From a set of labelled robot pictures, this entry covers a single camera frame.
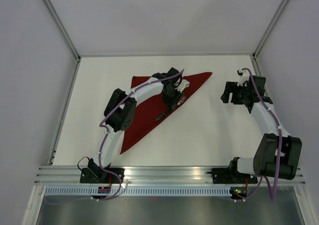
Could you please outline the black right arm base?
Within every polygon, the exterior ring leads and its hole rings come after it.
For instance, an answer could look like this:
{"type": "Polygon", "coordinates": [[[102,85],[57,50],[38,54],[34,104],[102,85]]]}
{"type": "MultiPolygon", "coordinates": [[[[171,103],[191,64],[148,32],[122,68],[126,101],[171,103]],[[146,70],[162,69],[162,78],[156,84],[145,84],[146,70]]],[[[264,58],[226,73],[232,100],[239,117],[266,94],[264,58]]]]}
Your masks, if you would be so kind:
{"type": "Polygon", "coordinates": [[[208,172],[214,184],[257,184],[258,179],[249,174],[231,171],[229,168],[213,168],[208,172]]]}

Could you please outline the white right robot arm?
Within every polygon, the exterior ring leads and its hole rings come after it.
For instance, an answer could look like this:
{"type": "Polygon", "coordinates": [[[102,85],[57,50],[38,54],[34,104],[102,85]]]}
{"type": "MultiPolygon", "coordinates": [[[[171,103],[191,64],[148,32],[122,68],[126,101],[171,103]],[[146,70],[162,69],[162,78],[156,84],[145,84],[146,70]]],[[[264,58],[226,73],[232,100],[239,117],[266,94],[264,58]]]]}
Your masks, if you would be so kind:
{"type": "Polygon", "coordinates": [[[227,81],[221,95],[223,103],[245,105],[263,135],[253,158],[235,157],[230,162],[227,176],[234,183],[246,174],[292,180],[297,172],[302,142],[285,130],[276,116],[273,101],[265,96],[266,78],[239,72],[238,82],[227,81]]]}

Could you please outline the red cloth napkin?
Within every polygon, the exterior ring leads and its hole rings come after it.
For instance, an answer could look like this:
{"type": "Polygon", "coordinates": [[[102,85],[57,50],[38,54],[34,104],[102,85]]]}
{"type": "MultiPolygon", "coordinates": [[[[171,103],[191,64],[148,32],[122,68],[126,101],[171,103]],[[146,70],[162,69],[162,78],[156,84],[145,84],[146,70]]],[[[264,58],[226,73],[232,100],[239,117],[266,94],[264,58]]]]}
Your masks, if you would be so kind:
{"type": "MultiPolygon", "coordinates": [[[[188,80],[190,85],[188,88],[183,90],[183,94],[186,96],[186,99],[183,103],[185,103],[187,99],[189,99],[210,78],[211,75],[212,72],[204,72],[185,76],[185,80],[188,80]]],[[[156,118],[164,113],[167,109],[169,109],[169,107],[162,101],[162,94],[154,95],[138,105],[134,115],[133,123],[124,133],[124,140],[120,153],[123,154],[133,147],[155,127],[163,122],[166,117],[173,113],[173,111],[171,111],[160,121],[156,121],[156,118]]]]}

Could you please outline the fork with green handle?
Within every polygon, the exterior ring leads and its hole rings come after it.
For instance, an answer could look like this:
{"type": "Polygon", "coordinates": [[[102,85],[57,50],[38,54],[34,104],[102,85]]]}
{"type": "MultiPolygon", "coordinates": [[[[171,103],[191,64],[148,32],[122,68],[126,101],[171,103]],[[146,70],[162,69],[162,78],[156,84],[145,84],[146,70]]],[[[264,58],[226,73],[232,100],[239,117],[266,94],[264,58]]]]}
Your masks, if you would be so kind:
{"type": "MultiPolygon", "coordinates": [[[[179,99],[179,101],[177,102],[177,106],[179,106],[179,105],[181,105],[184,101],[185,101],[185,99],[186,99],[186,96],[185,95],[182,95],[182,97],[179,99]]],[[[162,118],[164,118],[169,112],[171,112],[172,111],[172,109],[171,108],[169,108],[169,109],[167,109],[164,113],[162,113],[160,116],[158,116],[157,118],[156,118],[156,121],[160,121],[162,118]]]]}

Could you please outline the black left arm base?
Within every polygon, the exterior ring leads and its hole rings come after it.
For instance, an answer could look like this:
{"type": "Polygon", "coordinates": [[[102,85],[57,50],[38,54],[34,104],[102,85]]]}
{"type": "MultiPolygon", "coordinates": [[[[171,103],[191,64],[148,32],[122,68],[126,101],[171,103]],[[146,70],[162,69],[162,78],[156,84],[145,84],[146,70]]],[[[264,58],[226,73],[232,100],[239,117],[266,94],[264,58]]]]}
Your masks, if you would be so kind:
{"type": "Polygon", "coordinates": [[[119,184],[123,179],[125,169],[110,168],[111,173],[102,171],[100,175],[94,175],[88,168],[83,168],[80,176],[81,184],[119,184]]]}

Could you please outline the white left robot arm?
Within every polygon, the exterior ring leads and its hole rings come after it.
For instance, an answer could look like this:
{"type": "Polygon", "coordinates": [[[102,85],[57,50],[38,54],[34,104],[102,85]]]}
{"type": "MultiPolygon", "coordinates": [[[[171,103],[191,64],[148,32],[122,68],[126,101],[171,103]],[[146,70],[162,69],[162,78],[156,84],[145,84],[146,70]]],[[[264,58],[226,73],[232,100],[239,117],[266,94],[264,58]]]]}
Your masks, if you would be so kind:
{"type": "Polygon", "coordinates": [[[167,73],[156,73],[146,82],[129,90],[114,90],[104,111],[104,119],[99,124],[99,127],[106,129],[105,137],[87,166],[96,182],[104,183],[108,179],[107,167],[111,164],[118,139],[132,125],[136,108],[140,104],[160,94],[163,103],[171,111],[181,104],[180,101],[185,98],[184,89],[190,86],[182,74],[183,71],[172,67],[167,73]]]}

